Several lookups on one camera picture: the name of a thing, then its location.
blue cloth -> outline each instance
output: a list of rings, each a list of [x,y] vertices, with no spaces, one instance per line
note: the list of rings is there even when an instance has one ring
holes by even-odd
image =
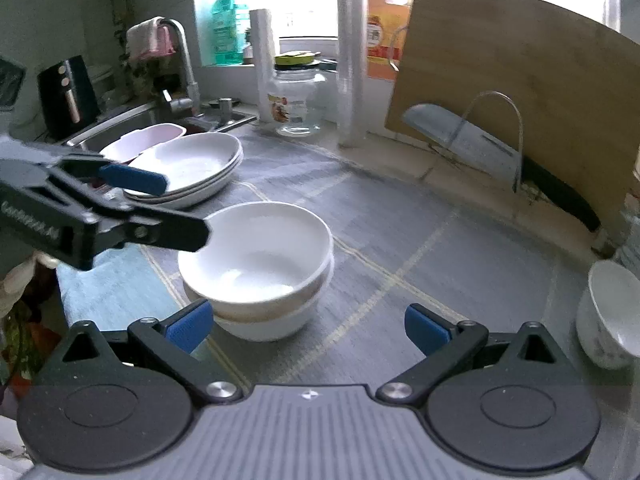
[[[124,330],[141,317],[164,319],[178,310],[139,246],[104,251],[86,272],[61,264],[58,282],[69,325],[92,320],[100,330]]]

kitchen sink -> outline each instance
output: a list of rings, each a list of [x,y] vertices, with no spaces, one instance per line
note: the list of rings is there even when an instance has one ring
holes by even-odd
[[[220,112],[214,108],[203,108],[195,117],[174,119],[167,117],[166,111],[155,103],[131,108],[122,113],[105,118],[98,124],[89,126],[74,136],[62,140],[60,144],[79,146],[91,152],[100,152],[104,147],[118,140],[124,134],[159,123],[180,124],[187,129],[187,135],[204,132],[228,132],[242,124],[253,121],[256,117],[233,111],[230,120],[221,123]]]

orange bottle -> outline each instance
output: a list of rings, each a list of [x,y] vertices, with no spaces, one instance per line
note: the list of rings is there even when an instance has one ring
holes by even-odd
[[[377,79],[396,80],[396,72],[388,65],[391,38],[398,28],[409,22],[412,0],[369,0],[367,18],[367,75]],[[404,31],[394,43],[393,59],[398,64],[404,45]]]

green soap bottle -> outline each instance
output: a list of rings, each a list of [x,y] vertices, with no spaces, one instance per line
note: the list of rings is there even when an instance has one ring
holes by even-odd
[[[243,0],[216,0],[211,13],[216,65],[242,64],[244,33],[250,27],[249,6]]]

bottle label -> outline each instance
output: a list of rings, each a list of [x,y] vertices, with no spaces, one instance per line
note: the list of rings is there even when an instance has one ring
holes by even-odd
[[[290,100],[286,97],[278,97],[269,94],[271,103],[271,115],[273,120],[279,123],[300,124],[306,119],[306,101]]]
[[[369,16],[369,23],[367,23],[367,58],[369,61],[380,64],[387,63],[390,37],[390,34],[385,34],[380,17]],[[399,60],[400,54],[400,49],[394,46],[392,59]]]
[[[238,51],[236,17],[232,10],[223,10],[213,15],[213,49],[216,54],[231,54]]]

